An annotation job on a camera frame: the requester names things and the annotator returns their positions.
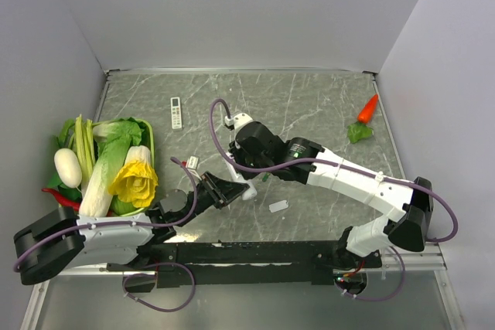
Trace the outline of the white battery cover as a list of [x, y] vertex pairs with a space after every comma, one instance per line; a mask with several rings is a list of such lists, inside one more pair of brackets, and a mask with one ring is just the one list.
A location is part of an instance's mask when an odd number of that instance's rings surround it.
[[279, 202], [274, 202], [268, 206], [271, 213], [277, 213], [289, 207], [287, 200], [282, 200]]

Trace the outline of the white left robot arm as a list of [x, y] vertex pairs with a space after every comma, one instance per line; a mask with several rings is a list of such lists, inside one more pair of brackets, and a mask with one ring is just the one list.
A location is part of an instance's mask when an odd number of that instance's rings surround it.
[[130, 264], [142, 270], [151, 264], [151, 247], [174, 237], [176, 227], [211, 206], [222, 209], [239, 197], [249, 199], [253, 195], [250, 181], [232, 182], [205, 172], [193, 191], [169, 194], [167, 199], [176, 202], [171, 209], [159, 202], [133, 216], [88, 217], [61, 207], [14, 235], [14, 270], [24, 285], [39, 284], [68, 268], [92, 264]]

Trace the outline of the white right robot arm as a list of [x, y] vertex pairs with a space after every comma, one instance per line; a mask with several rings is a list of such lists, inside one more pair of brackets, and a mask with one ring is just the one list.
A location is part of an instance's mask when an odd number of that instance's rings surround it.
[[411, 252], [425, 249], [433, 210], [430, 181], [389, 179], [305, 138], [283, 141], [246, 114], [226, 119], [225, 125], [235, 132], [227, 155], [244, 179], [254, 178], [261, 170], [286, 182], [338, 192], [380, 213], [369, 223], [344, 230], [337, 249], [343, 265], [355, 267], [389, 246]]

